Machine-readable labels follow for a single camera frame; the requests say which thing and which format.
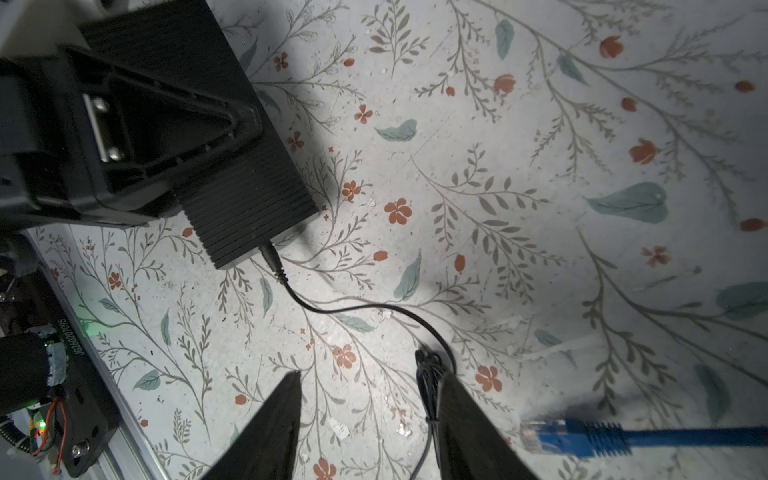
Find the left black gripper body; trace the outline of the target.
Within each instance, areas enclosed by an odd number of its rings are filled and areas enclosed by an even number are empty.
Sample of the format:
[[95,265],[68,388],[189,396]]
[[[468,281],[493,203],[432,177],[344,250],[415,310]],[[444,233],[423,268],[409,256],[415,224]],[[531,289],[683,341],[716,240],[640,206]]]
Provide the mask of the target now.
[[84,109],[81,83],[96,71],[91,56],[27,56],[1,60],[1,229],[20,231],[54,223],[96,224],[78,211],[65,182],[86,164],[93,141],[77,122]]

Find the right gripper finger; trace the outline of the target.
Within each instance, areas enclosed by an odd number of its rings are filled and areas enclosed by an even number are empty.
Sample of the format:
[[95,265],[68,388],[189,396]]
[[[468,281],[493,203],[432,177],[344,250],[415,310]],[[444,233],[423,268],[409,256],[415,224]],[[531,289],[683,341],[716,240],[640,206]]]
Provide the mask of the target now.
[[287,373],[204,480],[291,479],[301,416],[301,375]]
[[537,478],[451,373],[441,381],[437,415],[437,463],[443,479]]

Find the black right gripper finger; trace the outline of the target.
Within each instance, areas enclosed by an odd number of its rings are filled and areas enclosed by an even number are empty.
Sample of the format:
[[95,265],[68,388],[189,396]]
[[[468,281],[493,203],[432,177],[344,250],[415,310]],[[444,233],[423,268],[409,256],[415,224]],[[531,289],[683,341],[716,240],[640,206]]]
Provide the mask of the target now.
[[77,206],[140,210],[202,171],[233,158],[263,133],[255,106],[162,81],[80,47],[58,56],[91,56],[77,122],[93,141],[84,166],[65,182]]

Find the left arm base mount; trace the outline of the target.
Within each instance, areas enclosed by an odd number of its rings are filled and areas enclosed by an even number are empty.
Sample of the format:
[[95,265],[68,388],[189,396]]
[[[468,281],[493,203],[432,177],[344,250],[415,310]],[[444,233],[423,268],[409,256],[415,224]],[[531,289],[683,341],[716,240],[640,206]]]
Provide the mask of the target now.
[[55,423],[46,428],[60,466],[81,478],[100,458],[120,425],[120,414],[92,359],[78,340],[54,342],[25,333],[24,364],[31,373],[32,400],[58,402]]

